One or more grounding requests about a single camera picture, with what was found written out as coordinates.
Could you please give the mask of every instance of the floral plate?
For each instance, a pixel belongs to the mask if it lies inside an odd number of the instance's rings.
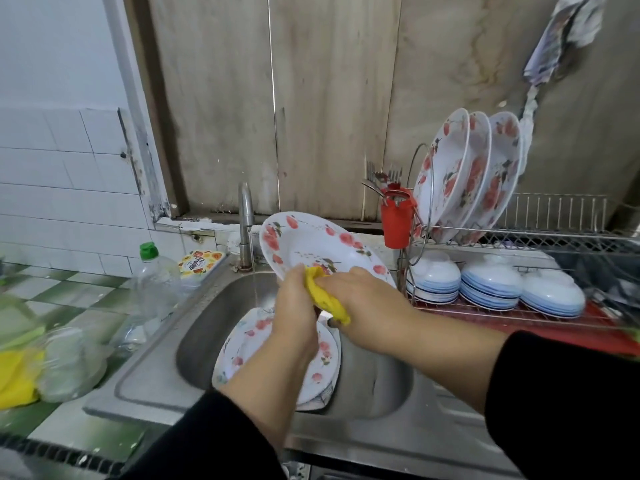
[[[512,112],[499,112],[489,118],[492,145],[489,169],[480,190],[478,202],[465,227],[487,229],[494,226],[507,208],[517,184],[522,164],[520,125]],[[456,236],[462,244],[475,244],[484,231],[467,231]]]
[[[470,170],[459,201],[443,213],[441,225],[446,227],[466,227],[480,198],[480,189],[487,180],[489,155],[491,154],[491,123],[484,112],[469,114],[469,146],[466,161]],[[455,229],[434,229],[431,233],[436,242],[449,242],[458,233]]]
[[[244,333],[244,327],[250,318],[255,314],[261,314],[262,319],[264,319],[264,314],[268,314],[273,316],[274,309],[265,310],[263,308],[252,308],[249,310],[246,315],[236,324],[234,329],[231,331],[227,339],[225,340],[224,345],[220,349],[220,353],[218,354],[218,359],[216,360],[216,364],[213,368],[213,375],[211,377],[211,385],[216,389],[220,388],[220,386],[226,384],[228,382],[227,374],[224,371],[224,356],[225,351],[227,350],[227,345],[231,338],[236,333]],[[326,326],[327,320],[331,318],[331,315],[327,312],[320,313],[318,317],[318,323]],[[324,408],[329,401],[331,400],[331,396],[333,395],[333,391],[335,390],[336,385],[338,384],[338,375],[340,374],[340,363],[342,361],[342,344],[340,342],[340,332],[336,328],[329,328],[327,330],[331,333],[335,343],[338,347],[338,355],[336,359],[336,368],[333,373],[333,377],[331,379],[331,384],[324,388],[320,394],[315,396],[313,399],[306,403],[298,404],[296,407],[296,411],[315,411]]]
[[[444,225],[441,224],[440,218],[450,212],[460,201],[470,170],[468,145],[469,113],[461,107],[452,112],[440,127],[415,181],[413,196],[418,203],[418,215],[423,224]],[[431,201],[432,172],[433,202]]]
[[[240,367],[260,348],[271,334],[273,313],[259,309],[256,314],[245,318],[242,329],[237,330],[225,346],[223,368],[231,379]],[[327,328],[316,323],[318,353],[309,363],[297,404],[304,404],[320,395],[332,383],[337,370],[338,345]]]
[[[260,247],[280,279],[293,266],[319,266],[326,274],[360,266],[375,277],[396,284],[378,256],[342,227],[303,212],[280,212],[262,224]]]

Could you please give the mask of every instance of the red tray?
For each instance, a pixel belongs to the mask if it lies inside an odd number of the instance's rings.
[[[508,312],[489,312],[471,306],[463,298],[451,305],[416,303],[416,308],[477,323],[505,333],[527,330],[546,337],[613,354],[640,356],[640,344],[620,330],[596,304],[588,302],[583,316],[572,320],[546,317],[520,304]]]

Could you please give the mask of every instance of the sleeve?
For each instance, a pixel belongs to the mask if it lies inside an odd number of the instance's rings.
[[[638,362],[516,332],[490,380],[489,434],[530,480],[637,475],[639,378]]]
[[[227,396],[205,393],[120,478],[284,478],[276,451]]]

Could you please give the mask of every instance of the faucet spout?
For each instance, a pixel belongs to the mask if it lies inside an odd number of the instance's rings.
[[[252,269],[251,226],[255,223],[253,217],[253,203],[251,190],[247,182],[240,182],[238,186],[238,207],[240,213],[240,260],[238,269],[249,271]]]

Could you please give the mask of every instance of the person's left hand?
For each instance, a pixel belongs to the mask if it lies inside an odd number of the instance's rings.
[[[305,266],[293,267],[280,284],[271,334],[311,362],[318,352],[316,312],[307,288]]]

